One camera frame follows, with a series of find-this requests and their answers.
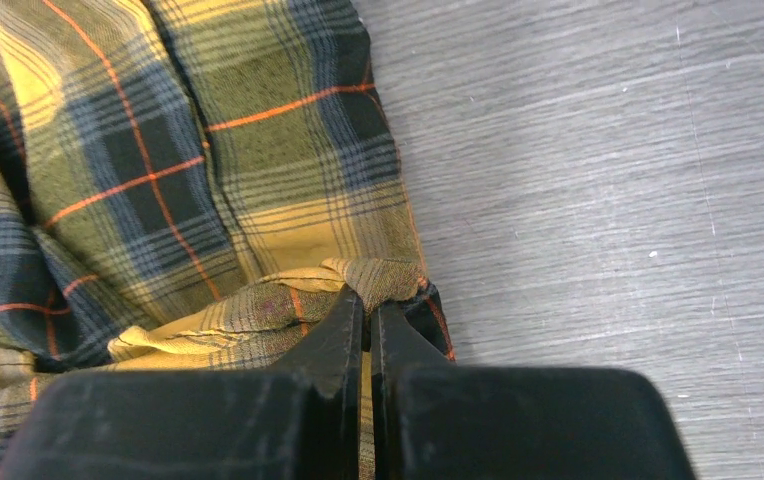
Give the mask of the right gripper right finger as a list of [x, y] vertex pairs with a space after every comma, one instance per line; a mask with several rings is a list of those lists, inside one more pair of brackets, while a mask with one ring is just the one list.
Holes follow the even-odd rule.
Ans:
[[692, 479], [644, 376], [593, 367], [458, 366], [401, 308], [370, 320], [379, 479]]

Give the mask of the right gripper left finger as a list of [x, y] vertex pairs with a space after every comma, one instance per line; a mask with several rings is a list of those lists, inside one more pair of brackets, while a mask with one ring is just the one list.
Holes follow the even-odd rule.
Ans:
[[10, 441], [0, 478], [355, 479], [363, 318], [346, 288], [266, 368], [65, 375]]

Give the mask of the yellow plaid flannel shirt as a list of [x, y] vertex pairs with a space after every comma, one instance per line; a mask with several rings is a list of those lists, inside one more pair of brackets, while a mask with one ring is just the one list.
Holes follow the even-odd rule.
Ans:
[[0, 463], [83, 369], [248, 369], [350, 287], [443, 355], [349, 1], [0, 1]]

